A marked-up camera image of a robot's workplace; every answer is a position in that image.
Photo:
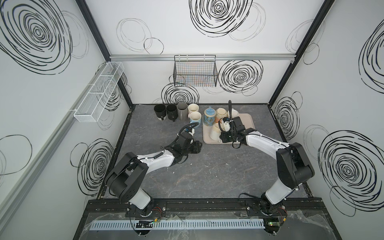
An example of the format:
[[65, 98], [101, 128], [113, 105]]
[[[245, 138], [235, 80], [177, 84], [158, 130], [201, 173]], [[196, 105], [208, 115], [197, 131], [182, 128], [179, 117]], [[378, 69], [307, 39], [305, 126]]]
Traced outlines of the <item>light blue mug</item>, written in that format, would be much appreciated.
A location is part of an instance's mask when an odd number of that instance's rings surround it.
[[191, 112], [189, 114], [190, 124], [197, 123], [197, 125], [194, 128], [197, 128], [201, 125], [202, 122], [202, 115], [199, 112]]

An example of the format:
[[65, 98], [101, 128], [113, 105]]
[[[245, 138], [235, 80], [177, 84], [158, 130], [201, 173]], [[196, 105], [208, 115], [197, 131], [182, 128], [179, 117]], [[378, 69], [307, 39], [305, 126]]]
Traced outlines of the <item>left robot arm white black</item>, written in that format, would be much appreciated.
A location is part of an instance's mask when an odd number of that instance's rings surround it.
[[201, 152], [203, 144], [194, 140], [193, 134], [183, 132], [168, 146], [149, 155], [126, 153], [105, 177], [109, 190], [120, 202], [130, 203], [142, 216], [148, 216], [154, 209], [153, 198], [141, 185], [148, 173], [180, 164], [190, 154]]

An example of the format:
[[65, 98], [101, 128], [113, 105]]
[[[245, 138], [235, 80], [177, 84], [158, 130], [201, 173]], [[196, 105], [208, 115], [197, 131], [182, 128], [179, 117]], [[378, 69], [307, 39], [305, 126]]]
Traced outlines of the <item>cream white mug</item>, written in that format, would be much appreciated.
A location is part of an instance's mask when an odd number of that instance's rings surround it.
[[237, 111], [237, 110], [234, 110], [234, 109], [232, 109], [232, 110], [228, 110], [227, 111], [227, 117], [230, 119], [230, 118], [232, 118], [232, 119], [234, 119], [234, 118], [236, 118], [236, 117], [238, 117], [239, 116], [239, 112]]

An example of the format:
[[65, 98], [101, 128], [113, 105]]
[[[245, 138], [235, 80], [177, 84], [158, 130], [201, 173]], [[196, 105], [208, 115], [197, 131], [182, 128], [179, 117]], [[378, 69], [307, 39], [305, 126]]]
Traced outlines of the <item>white black mug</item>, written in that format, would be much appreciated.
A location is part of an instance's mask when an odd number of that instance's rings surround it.
[[157, 104], [154, 106], [154, 111], [156, 114], [156, 117], [158, 120], [163, 121], [167, 117], [167, 110], [166, 110], [166, 105], [164, 104]]

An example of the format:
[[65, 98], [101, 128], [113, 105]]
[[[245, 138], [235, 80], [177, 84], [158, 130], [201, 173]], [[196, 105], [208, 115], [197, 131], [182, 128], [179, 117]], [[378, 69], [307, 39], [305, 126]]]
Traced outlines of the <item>beige tan mug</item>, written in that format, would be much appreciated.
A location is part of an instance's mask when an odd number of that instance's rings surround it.
[[216, 143], [222, 143], [223, 141], [221, 140], [220, 136], [221, 136], [221, 133], [222, 131], [220, 130], [219, 128], [219, 123], [215, 123], [213, 126], [212, 126], [212, 129], [210, 131], [210, 134], [209, 134], [209, 137]]

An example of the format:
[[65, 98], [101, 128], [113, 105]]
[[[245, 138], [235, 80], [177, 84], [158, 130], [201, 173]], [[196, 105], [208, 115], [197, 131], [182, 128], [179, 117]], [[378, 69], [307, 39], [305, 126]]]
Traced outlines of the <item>grey mug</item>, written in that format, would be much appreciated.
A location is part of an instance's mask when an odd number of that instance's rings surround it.
[[181, 121], [186, 121], [188, 117], [188, 104], [187, 103], [178, 103], [177, 104], [177, 111], [178, 111], [178, 118]]

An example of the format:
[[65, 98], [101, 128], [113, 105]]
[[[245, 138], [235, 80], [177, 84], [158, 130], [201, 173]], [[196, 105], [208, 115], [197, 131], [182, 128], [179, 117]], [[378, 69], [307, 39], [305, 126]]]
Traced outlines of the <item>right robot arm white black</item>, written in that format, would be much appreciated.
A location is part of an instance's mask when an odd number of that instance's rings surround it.
[[247, 129], [240, 117], [225, 117], [219, 120], [218, 125], [223, 143], [253, 147], [276, 160], [278, 179], [257, 198], [259, 209], [265, 215], [273, 214], [286, 197], [315, 176], [315, 170], [301, 144], [281, 142], [253, 128]]

